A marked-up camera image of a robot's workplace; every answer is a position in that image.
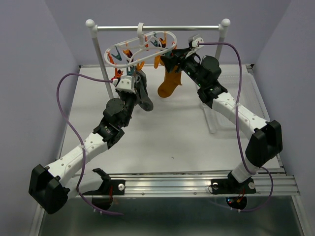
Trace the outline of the yellow orange clothes peg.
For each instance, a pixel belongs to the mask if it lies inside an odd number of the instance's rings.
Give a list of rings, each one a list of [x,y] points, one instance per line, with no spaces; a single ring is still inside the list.
[[[144,61],[142,61],[142,62],[140,62],[140,63],[137,63],[137,64],[136,64],[136,70],[137,70],[137,71],[141,71],[142,68],[143,68],[143,66],[144,66],[144,64],[145,64]]]

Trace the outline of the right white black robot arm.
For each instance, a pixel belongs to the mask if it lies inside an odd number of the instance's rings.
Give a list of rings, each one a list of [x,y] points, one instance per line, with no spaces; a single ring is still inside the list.
[[[161,56],[161,61],[167,72],[184,71],[198,85],[201,102],[235,124],[237,134],[242,132],[248,138],[247,148],[240,151],[242,162],[227,178],[212,185],[216,194],[239,192],[266,162],[282,151],[280,123],[257,116],[218,82],[221,68],[215,57],[200,58],[186,48],[172,50],[169,55]]]

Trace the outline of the white round clip hanger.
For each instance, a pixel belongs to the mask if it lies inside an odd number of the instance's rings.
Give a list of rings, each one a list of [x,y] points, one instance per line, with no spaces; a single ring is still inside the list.
[[[164,56],[177,47],[177,37],[167,30],[153,30],[145,33],[144,24],[136,27],[137,36],[114,44],[104,53],[105,63],[121,70],[135,66],[142,61]]]

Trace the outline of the mustard brown striped sock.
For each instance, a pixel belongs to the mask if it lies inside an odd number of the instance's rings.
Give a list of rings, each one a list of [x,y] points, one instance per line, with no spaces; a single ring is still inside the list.
[[[181,86],[182,72],[177,71],[178,67],[175,66],[171,72],[165,69],[164,81],[158,87],[157,93],[161,98],[168,98],[172,95],[177,86]]]

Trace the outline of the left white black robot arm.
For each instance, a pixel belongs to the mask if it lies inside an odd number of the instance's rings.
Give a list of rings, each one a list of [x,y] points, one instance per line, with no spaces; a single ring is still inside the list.
[[[77,171],[84,171],[93,158],[106,152],[124,135],[136,105],[145,107],[148,94],[142,89],[135,93],[119,91],[117,98],[110,99],[103,111],[99,125],[80,144],[65,156],[42,166],[38,164],[31,172],[29,194],[48,214],[59,211],[70,196],[66,184]]]

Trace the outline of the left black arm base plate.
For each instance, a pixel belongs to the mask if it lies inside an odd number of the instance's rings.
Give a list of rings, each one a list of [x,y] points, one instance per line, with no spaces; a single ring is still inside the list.
[[[102,180],[99,187],[93,187],[90,191],[83,192],[83,195],[121,196],[125,194],[125,187],[124,179]]]

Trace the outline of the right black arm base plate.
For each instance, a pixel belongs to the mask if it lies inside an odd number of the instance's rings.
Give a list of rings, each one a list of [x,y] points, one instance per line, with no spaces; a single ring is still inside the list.
[[[255,194],[256,193],[255,184],[254,184],[254,181],[252,178],[249,178],[248,180],[246,180],[242,183],[239,183],[238,181],[232,180],[229,178],[213,179],[211,181],[210,188],[211,188],[211,192],[214,195],[239,194],[243,190],[245,190],[246,194]]]

